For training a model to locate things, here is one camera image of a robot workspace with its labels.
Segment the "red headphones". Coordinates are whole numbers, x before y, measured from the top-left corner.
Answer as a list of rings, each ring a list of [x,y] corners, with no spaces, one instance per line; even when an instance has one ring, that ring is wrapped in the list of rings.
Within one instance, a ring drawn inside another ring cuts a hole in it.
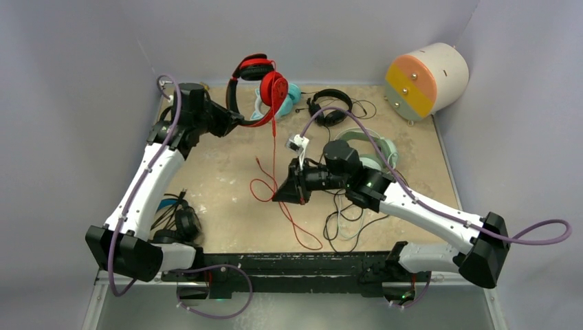
[[[256,53],[246,56],[232,72],[225,93],[227,109],[236,113],[240,112],[237,103],[237,87],[240,80],[259,82],[258,94],[256,95],[259,105],[254,108],[250,118],[242,121],[241,126],[256,129],[267,125],[272,137],[271,168],[269,171],[265,170],[261,160],[258,157],[254,158],[258,169],[265,177],[251,179],[249,191],[251,196],[261,203],[273,202],[275,193],[280,187],[276,178],[277,120],[280,118],[281,108],[289,96],[289,83],[284,75],[277,70],[276,61],[270,59],[267,54]]]

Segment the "black blue gaming headphones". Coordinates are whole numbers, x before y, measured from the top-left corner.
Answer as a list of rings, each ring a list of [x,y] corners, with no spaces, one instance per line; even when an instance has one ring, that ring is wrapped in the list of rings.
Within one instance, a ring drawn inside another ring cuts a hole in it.
[[[165,193],[157,207],[156,213],[162,212],[151,226],[150,243],[183,243],[196,245],[201,235],[201,223],[195,209],[185,199],[186,191]]]

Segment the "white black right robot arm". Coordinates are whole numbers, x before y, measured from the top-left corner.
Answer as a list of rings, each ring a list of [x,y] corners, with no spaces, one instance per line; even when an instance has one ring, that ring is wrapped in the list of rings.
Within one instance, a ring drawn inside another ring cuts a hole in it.
[[[442,244],[396,244],[386,261],[391,278],[451,272],[482,288],[497,286],[510,248],[504,218],[457,210],[402,186],[392,175],[364,166],[344,140],[328,142],[325,163],[317,164],[305,157],[308,142],[299,135],[287,141],[297,156],[274,201],[304,205],[313,191],[341,189],[357,207],[400,218],[443,239]]]

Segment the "small black headphones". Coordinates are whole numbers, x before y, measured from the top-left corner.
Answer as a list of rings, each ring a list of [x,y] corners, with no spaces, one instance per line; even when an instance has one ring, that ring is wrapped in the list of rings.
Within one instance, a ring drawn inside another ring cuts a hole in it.
[[[323,128],[326,141],[332,140],[332,128],[342,124],[349,114],[359,120],[373,119],[377,106],[370,100],[351,97],[340,89],[324,88],[315,92],[302,92],[308,96],[305,108],[310,116],[316,115],[312,124]]]

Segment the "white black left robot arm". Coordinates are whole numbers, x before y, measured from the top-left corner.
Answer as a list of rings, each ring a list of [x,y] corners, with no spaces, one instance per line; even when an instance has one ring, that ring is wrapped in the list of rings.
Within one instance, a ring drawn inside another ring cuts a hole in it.
[[[152,126],[140,167],[121,202],[103,225],[90,226],[85,235],[100,269],[144,282],[173,270],[187,281],[204,275],[205,263],[193,246],[151,243],[151,227],[166,189],[200,136],[223,137],[243,119],[211,100],[198,83],[179,84],[168,110],[171,117]]]

